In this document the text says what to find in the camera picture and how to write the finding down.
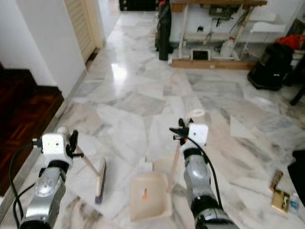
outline red object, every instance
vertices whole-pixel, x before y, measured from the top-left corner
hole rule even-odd
[[[162,6],[162,5],[165,5],[165,4],[166,4],[165,1],[160,1],[160,2],[159,2],[159,14],[160,14],[161,6]]]
[[[305,42],[305,35],[291,34],[289,37],[281,37],[275,42],[288,45],[292,49],[300,49],[302,42]]]

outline black chair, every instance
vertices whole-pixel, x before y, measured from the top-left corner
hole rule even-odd
[[[288,80],[290,83],[301,83],[303,85],[297,95],[290,102],[291,106],[295,106],[305,93],[305,55],[296,66],[295,70],[289,74]]]

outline wooden board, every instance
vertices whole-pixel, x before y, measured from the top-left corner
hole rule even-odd
[[[183,11],[184,4],[171,4],[172,13],[181,13]]]
[[[84,62],[96,48],[85,0],[65,0]]]
[[[172,60],[173,68],[197,68],[197,69],[225,69],[225,70],[251,70],[256,62],[249,61],[191,61]]]
[[[3,70],[0,95],[0,196],[3,196],[10,186],[13,154],[42,135],[62,104],[63,96],[57,87],[37,86],[29,70]],[[30,152],[31,148],[26,148],[16,157],[13,176]]]
[[[207,4],[207,5],[267,5],[266,0],[171,0],[171,4]]]

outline small orange object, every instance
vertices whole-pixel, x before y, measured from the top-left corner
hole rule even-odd
[[[142,195],[142,199],[147,199],[147,189],[144,190],[144,195]]]

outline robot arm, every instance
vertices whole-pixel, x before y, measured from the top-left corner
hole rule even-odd
[[[45,134],[42,137],[42,149],[47,168],[42,169],[40,178],[34,186],[34,197],[30,202],[20,229],[51,229],[58,213],[60,201],[65,194],[65,180],[68,168],[73,166],[73,154],[77,146],[78,132],[70,136],[65,127],[57,133]]]
[[[196,229],[238,229],[222,207],[211,189],[210,170],[207,158],[187,137],[204,148],[208,134],[206,125],[190,123],[186,127],[179,120],[180,128],[170,128],[180,136],[180,152],[185,159],[184,180],[187,186],[187,200],[195,219]]]

